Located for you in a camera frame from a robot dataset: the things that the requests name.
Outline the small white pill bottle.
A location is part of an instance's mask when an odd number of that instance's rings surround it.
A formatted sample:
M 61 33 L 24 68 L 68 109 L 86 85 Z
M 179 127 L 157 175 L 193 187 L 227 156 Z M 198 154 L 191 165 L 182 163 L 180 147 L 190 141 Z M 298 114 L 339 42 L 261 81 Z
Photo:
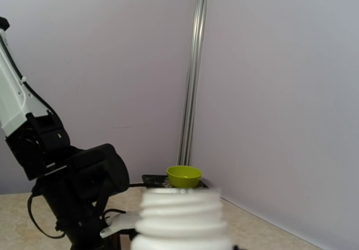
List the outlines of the small white pill bottle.
M 233 249 L 217 189 L 149 189 L 139 215 L 131 249 Z

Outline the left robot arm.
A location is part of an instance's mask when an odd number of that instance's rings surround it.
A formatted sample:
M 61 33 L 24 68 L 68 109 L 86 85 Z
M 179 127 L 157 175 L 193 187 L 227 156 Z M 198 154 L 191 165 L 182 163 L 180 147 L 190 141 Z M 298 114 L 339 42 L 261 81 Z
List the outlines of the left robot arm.
M 63 123 L 20 73 L 1 35 L 1 129 L 27 178 L 31 198 L 42 196 L 56 218 L 59 238 L 72 249 L 119 249 L 103 236 L 108 199 L 128 190 L 127 168 L 108 143 L 79 149 Z

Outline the lime green bowl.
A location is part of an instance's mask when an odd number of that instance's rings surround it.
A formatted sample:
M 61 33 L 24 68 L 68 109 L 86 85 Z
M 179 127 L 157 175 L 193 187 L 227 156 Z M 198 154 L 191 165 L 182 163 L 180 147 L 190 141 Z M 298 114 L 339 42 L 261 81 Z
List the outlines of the lime green bowl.
M 185 165 L 171 166 L 167 169 L 167 176 L 177 178 L 201 179 L 202 171 L 198 168 Z

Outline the black square tray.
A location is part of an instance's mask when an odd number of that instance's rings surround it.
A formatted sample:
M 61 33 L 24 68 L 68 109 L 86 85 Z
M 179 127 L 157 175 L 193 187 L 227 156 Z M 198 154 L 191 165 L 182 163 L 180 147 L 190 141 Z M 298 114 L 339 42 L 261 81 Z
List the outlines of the black square tray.
M 177 178 L 167 175 L 142 175 L 147 188 L 208 188 L 200 179 Z

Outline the left aluminium frame post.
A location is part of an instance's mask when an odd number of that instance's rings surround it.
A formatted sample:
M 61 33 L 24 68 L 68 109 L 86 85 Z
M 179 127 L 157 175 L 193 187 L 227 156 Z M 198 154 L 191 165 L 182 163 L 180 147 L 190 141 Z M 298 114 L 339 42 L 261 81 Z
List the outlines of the left aluminium frame post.
M 190 60 L 187 71 L 185 106 L 183 109 L 181 137 L 177 159 L 177 164 L 179 165 L 190 165 L 197 86 L 200 73 L 207 4 L 208 0 L 196 0 Z

